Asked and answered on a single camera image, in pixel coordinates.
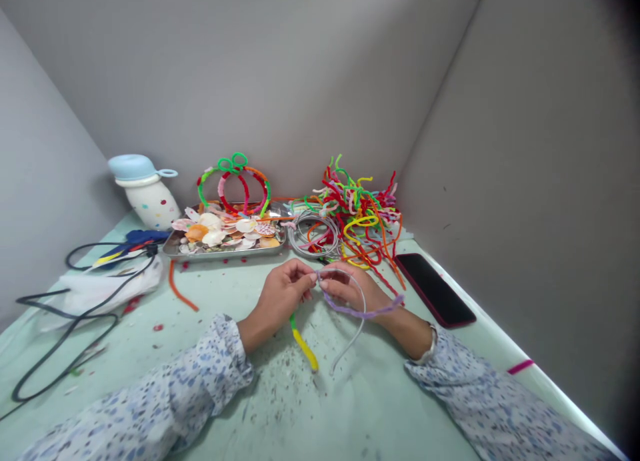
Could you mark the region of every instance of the smartphone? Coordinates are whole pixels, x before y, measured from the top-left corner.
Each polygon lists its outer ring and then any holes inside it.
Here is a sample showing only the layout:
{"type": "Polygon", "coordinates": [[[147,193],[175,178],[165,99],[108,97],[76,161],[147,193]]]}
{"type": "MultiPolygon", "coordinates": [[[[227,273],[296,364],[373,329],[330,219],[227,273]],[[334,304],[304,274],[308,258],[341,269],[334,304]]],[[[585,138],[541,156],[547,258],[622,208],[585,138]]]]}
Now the smartphone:
{"type": "Polygon", "coordinates": [[[394,260],[438,324],[450,329],[476,321],[469,306],[420,254],[399,254],[394,260]]]}

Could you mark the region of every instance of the white polka dot bottle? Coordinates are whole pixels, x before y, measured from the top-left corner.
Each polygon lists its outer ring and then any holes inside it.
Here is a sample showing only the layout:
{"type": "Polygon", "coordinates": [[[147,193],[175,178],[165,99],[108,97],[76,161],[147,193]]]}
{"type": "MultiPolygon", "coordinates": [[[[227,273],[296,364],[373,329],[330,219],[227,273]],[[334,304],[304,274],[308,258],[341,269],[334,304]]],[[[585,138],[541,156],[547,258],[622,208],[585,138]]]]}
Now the white polka dot bottle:
{"type": "Polygon", "coordinates": [[[115,175],[116,184],[125,188],[133,209],[149,229],[171,229],[171,222],[180,217],[180,211],[161,179],[175,177],[176,171],[157,171],[148,157],[138,154],[112,157],[109,168],[115,175]]]}

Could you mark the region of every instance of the gray wire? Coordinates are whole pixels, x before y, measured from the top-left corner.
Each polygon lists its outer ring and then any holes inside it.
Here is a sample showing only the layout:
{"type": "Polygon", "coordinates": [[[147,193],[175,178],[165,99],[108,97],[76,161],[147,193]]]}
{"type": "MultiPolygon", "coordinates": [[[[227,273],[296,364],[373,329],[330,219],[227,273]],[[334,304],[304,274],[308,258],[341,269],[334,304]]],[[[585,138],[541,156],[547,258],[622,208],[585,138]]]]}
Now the gray wire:
{"type": "Polygon", "coordinates": [[[307,259],[318,259],[329,257],[332,258],[332,253],[337,252],[338,245],[340,244],[340,239],[338,238],[339,232],[338,227],[333,222],[333,219],[330,217],[322,217],[319,214],[316,214],[312,211],[304,211],[300,215],[298,215],[292,222],[295,225],[287,226],[287,233],[289,234],[289,239],[291,240],[291,247],[296,252],[298,256],[301,258],[307,259]],[[300,248],[300,245],[297,243],[300,239],[302,239],[304,244],[308,244],[307,238],[305,237],[305,233],[300,230],[300,223],[303,221],[315,221],[320,222],[327,226],[327,229],[333,233],[333,243],[331,246],[325,246],[321,252],[312,253],[300,248]]]}
{"type": "MultiPolygon", "coordinates": [[[[342,274],[345,274],[347,276],[347,278],[349,278],[351,281],[353,281],[353,283],[357,286],[358,290],[360,291],[360,296],[362,297],[362,304],[363,304],[363,310],[362,312],[367,312],[367,300],[365,299],[365,293],[363,292],[362,288],[360,287],[360,284],[358,283],[358,281],[348,272],[343,271],[341,269],[337,269],[337,268],[329,268],[329,269],[323,269],[320,270],[320,272],[339,272],[342,274]]],[[[360,326],[358,327],[358,330],[355,332],[355,335],[351,338],[351,341],[349,341],[349,343],[345,346],[345,348],[340,352],[340,354],[338,354],[335,359],[333,360],[333,363],[331,363],[331,370],[329,371],[329,375],[333,376],[333,372],[335,371],[335,367],[338,365],[338,362],[340,361],[340,359],[345,355],[345,353],[349,350],[349,348],[353,345],[353,343],[355,343],[355,340],[358,338],[358,336],[360,336],[360,333],[362,332],[362,327],[365,325],[365,320],[364,318],[362,318],[360,320],[360,326]]]]}

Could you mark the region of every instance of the blue patterned shirt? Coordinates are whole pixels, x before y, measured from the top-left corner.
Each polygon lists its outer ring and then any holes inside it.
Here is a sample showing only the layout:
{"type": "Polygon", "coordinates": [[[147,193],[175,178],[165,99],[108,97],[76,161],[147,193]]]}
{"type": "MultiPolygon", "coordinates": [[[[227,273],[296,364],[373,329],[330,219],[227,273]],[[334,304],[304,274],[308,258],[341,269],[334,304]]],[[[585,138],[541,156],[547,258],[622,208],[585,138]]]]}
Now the blue patterned shirt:
{"type": "MultiPolygon", "coordinates": [[[[447,405],[482,459],[615,459],[455,336],[436,330],[437,343],[406,367],[447,405]]],[[[161,460],[188,447],[252,379],[235,322],[218,315],[196,346],[54,427],[19,460],[161,460]]]]}

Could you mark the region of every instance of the silver tray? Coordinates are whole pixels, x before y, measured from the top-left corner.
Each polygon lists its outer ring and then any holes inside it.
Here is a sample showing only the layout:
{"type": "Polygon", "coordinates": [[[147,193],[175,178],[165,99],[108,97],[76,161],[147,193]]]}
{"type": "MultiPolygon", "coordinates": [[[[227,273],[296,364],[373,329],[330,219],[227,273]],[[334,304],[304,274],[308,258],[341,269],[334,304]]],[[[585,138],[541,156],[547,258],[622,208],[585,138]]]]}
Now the silver tray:
{"type": "MultiPolygon", "coordinates": [[[[193,206],[193,209],[198,210],[199,204],[193,206]]],[[[279,202],[272,202],[267,210],[272,217],[289,217],[291,216],[290,211],[279,202]]],[[[275,248],[251,248],[244,251],[220,251],[220,252],[204,252],[204,253],[192,253],[192,254],[182,254],[179,250],[180,248],[180,239],[185,235],[184,231],[176,231],[175,229],[171,232],[171,235],[165,241],[162,246],[162,252],[169,256],[169,259],[175,261],[189,261],[189,262],[198,262],[198,261],[215,261],[215,260],[225,260],[231,258],[247,258],[249,256],[274,256],[275,254],[279,254],[280,251],[285,247],[285,243],[287,242],[287,229],[280,226],[280,239],[282,242],[280,246],[275,248]]]]}

